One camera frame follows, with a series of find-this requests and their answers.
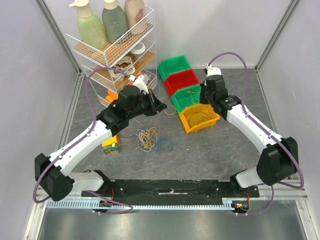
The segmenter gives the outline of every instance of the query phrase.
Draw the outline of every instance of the shampoo bottle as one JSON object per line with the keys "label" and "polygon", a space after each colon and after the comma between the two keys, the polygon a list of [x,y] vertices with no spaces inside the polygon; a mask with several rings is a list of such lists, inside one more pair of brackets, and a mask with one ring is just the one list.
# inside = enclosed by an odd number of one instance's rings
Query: shampoo bottle
{"label": "shampoo bottle", "polygon": [[[131,29],[140,20],[146,16],[146,6],[144,0],[125,0],[124,12],[126,16],[126,22]],[[146,28],[146,23],[139,24],[139,27],[131,31],[132,34],[140,34]]]}
{"label": "shampoo bottle", "polygon": [[110,43],[114,43],[128,31],[125,12],[116,0],[104,0],[102,22]]}
{"label": "shampoo bottle", "polygon": [[84,43],[101,50],[107,45],[104,27],[90,9],[89,0],[75,0],[69,7],[78,9],[78,29]]}

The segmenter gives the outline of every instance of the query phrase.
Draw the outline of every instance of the black mounting plate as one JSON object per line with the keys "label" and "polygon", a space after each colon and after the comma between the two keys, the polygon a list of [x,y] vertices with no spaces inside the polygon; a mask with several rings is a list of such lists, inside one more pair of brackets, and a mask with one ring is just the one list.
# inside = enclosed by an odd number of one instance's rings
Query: black mounting plate
{"label": "black mounting plate", "polygon": [[[171,205],[221,205],[222,198],[258,198],[257,186],[234,192],[229,181],[220,180],[111,180],[102,186],[97,193],[103,197],[129,205],[171,206]],[[92,197],[87,191],[82,197]]]}

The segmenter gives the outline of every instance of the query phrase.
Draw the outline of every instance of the green and yellow box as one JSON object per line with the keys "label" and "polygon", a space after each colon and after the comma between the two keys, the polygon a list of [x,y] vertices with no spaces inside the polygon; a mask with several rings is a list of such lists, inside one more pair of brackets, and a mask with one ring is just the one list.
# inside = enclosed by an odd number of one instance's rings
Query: green and yellow box
{"label": "green and yellow box", "polygon": [[102,143],[102,148],[105,154],[113,155],[120,152],[120,145],[118,141],[118,136],[110,138],[109,140]]}

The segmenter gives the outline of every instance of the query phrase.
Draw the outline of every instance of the orange bin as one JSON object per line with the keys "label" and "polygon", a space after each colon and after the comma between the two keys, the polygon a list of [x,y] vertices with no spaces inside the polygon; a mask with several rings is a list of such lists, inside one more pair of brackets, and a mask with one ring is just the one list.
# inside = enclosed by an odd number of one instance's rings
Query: orange bin
{"label": "orange bin", "polygon": [[196,104],[186,107],[179,117],[184,126],[185,132],[198,132],[200,129],[213,127],[220,116],[214,112],[209,104]]}

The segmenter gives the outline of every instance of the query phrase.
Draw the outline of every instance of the green plastic bin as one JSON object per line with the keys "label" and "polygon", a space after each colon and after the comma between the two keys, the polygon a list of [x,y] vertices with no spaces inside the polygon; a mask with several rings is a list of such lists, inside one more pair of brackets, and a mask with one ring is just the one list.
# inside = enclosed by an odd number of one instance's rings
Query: green plastic bin
{"label": "green plastic bin", "polygon": [[184,55],[164,60],[158,67],[163,82],[171,74],[176,74],[189,69],[191,69],[191,66]]}
{"label": "green plastic bin", "polygon": [[177,112],[181,113],[185,108],[199,104],[200,91],[200,84],[177,90],[171,97]]}

